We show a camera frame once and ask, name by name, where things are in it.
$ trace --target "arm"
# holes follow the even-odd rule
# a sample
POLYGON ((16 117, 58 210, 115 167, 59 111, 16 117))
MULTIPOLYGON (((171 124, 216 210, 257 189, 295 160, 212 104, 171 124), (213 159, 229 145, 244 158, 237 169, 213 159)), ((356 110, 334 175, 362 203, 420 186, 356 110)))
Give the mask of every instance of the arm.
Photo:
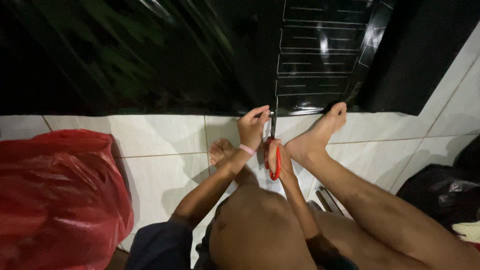
MULTIPOLYGON (((256 150, 262 141, 263 127, 268 121, 268 105, 255 108, 239 119, 240 142, 256 150)), ((182 222, 195 228, 215 206, 220 197, 252 156, 238 149, 217 171, 200 183, 182 199, 170 220, 182 222)))
POLYGON ((237 149, 229 161, 182 199, 170 220, 186 223, 195 228, 215 206, 233 178, 251 157, 249 153, 237 149))
POLYGON ((311 251, 313 250, 312 255, 319 257, 314 258, 315 261, 318 263, 318 261, 322 260, 321 257, 325 259, 325 257, 338 256, 337 249, 322 236, 322 231, 318 227, 307 202, 303 198, 298 179, 293 172, 290 155, 280 143, 281 141, 278 139, 270 143, 268 164, 270 168, 272 168, 272 171, 276 170, 276 148, 280 148, 281 171, 279 178, 285 190, 287 201, 299 221, 307 245, 311 251))

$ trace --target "scissors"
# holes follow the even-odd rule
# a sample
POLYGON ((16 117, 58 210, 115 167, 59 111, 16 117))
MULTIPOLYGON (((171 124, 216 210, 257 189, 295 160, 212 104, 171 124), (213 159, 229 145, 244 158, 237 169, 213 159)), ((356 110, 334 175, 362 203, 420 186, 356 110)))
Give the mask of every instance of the scissors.
MULTIPOLYGON (((267 170, 270 169, 270 166, 268 165, 268 151, 270 149, 270 143, 273 142, 275 139, 275 126, 276 126, 276 116, 277 116, 277 108, 278 108, 278 97, 276 98, 276 108, 274 111, 274 114, 271 119, 271 125, 270 125, 270 137, 268 137, 267 142, 265 144, 265 152, 264 152, 264 161, 265 161, 265 168, 267 170)), ((272 180, 277 180, 278 177, 280 176, 280 165, 281 165, 281 158, 280 158, 280 148, 276 148, 276 170, 275 174, 270 170, 270 178, 272 180)))

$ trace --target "black plastic sheet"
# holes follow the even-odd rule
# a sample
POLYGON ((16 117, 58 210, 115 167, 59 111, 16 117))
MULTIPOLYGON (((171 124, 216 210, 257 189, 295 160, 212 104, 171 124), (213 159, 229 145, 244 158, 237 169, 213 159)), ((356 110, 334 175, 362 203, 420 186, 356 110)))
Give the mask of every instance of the black plastic sheet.
POLYGON ((278 116, 418 115, 480 19, 471 0, 0 3, 0 114, 235 116, 278 97, 278 116))

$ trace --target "foot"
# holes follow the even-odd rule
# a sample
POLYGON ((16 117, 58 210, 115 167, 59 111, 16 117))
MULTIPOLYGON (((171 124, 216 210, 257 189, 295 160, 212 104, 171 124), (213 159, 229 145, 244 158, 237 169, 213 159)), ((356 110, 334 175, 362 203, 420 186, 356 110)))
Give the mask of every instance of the foot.
POLYGON ((328 141, 347 122, 346 116, 347 105, 344 102, 335 104, 309 131, 291 139, 285 148, 297 162, 310 153, 326 153, 328 141))
MULTIPOLYGON (((220 168, 225 162, 235 153, 237 149, 227 139, 218 139, 212 143, 210 147, 210 163, 215 168, 220 168)), ((258 180, 251 169, 245 165, 240 170, 239 174, 235 177, 235 183, 237 186, 244 184, 258 185, 258 180)))

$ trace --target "toe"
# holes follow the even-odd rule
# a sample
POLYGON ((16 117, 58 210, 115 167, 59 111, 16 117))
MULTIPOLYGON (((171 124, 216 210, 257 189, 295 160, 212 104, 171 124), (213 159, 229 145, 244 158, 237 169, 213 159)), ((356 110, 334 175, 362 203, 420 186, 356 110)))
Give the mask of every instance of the toe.
POLYGON ((347 112, 347 104, 345 102, 339 102, 332 106, 328 114, 338 116, 340 114, 345 114, 347 112))

